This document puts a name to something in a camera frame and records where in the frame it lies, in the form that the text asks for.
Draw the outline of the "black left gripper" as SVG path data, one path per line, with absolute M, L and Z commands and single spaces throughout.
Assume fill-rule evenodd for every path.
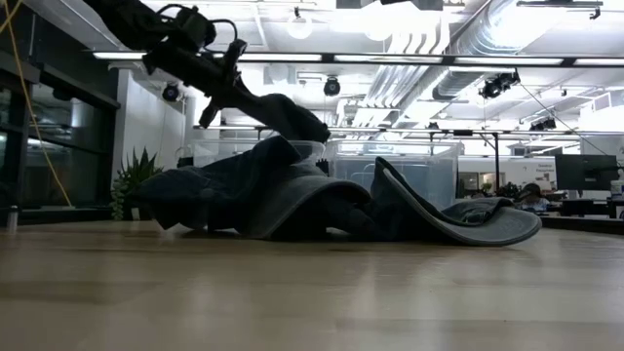
M 211 99 L 199 120 L 199 125 L 206 129 L 223 108 L 219 102 L 220 96 L 226 90 L 231 90 L 240 76 L 236 64 L 247 47 L 246 41 L 235 39 L 224 54 L 215 56 L 213 53 L 193 52 L 173 42 L 163 41 L 143 56 L 143 63 L 149 73 L 161 69 L 173 75 L 184 86 L 193 87 Z M 243 80 L 236 81 L 236 96 L 230 99 L 234 108 L 251 117 L 270 117 L 273 114 L 271 102 L 270 96 L 254 94 Z

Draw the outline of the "faded blue denim cap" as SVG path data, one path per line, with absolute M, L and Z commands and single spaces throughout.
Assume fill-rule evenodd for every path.
M 241 229 L 271 177 L 301 161 L 315 162 L 324 150 L 317 141 L 272 136 L 242 153 L 209 164 L 163 171 L 140 183 L 129 199 L 164 229 Z

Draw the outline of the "dark blue denim cap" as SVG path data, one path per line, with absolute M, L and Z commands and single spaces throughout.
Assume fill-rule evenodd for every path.
M 383 230 L 362 206 L 344 198 L 320 194 L 289 217 L 280 238 L 289 241 L 387 241 Z

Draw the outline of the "grey cap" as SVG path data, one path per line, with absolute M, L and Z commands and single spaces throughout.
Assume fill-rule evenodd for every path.
M 459 201 L 439 209 L 413 189 L 382 157 L 375 159 L 370 216 L 384 241 L 423 241 L 470 247 L 505 247 L 536 235 L 534 213 L 501 197 Z

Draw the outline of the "white round ceiling lamp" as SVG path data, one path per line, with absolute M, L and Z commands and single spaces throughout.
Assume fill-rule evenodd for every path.
M 294 39 L 304 40 L 313 32 L 313 20 L 304 16 L 292 16 L 287 22 L 287 32 Z

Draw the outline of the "small green succulent plant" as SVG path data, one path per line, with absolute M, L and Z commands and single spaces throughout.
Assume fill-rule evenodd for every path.
M 111 215 L 114 220 L 150 220 L 151 215 L 133 197 L 132 193 L 144 181 L 161 173 L 162 167 L 156 165 L 157 155 L 150 156 L 144 148 L 139 157 L 133 150 L 132 157 L 127 157 L 121 164 L 111 186 Z

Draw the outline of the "long linear ceiling light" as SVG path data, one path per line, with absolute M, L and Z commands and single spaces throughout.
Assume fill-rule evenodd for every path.
M 528 56 L 451 56 L 394 54 L 293 54 L 251 52 L 242 54 L 242 63 L 322 63 L 322 64 L 382 64 L 439 65 L 531 68 L 624 68 L 624 57 L 528 57 Z

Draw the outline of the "person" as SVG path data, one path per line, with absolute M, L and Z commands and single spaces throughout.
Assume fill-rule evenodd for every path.
M 528 183 L 518 194 L 516 208 L 533 213 L 545 213 L 550 202 L 544 197 L 541 188 L 536 183 Z

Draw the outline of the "black ceiling track fixture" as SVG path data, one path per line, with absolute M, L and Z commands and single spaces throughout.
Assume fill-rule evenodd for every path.
M 531 8 L 560 8 L 560 9 L 590 9 L 594 14 L 590 16 L 595 20 L 602 14 L 603 0 L 518 0 L 517 7 Z

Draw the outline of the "black computer monitor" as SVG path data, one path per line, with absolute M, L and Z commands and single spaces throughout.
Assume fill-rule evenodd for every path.
M 623 170 L 613 155 L 556 155 L 559 190 L 607 191 Z

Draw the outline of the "dark office desk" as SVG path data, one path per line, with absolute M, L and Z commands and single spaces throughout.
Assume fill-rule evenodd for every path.
M 624 236 L 624 199 L 563 200 L 541 221 L 549 229 Z

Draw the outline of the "white container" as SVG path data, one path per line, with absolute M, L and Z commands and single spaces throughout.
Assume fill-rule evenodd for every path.
M 610 182 L 612 200 L 624 200 L 624 168 L 617 171 L 617 179 Z

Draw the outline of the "silver ventilation duct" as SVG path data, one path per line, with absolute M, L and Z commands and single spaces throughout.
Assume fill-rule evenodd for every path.
M 412 32 L 402 54 L 447 54 L 472 56 L 512 56 L 529 43 L 506 39 L 505 29 L 520 17 L 519 0 L 487 0 L 454 36 L 445 19 L 434 20 L 425 33 Z M 367 106 L 407 109 L 423 98 L 449 102 L 483 76 L 481 72 L 461 72 L 457 67 L 383 65 L 364 98 Z

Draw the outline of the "dark glass partition frame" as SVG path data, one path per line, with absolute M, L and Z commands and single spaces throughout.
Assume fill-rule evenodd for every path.
M 107 220 L 118 73 L 33 6 L 0 1 L 0 228 Z

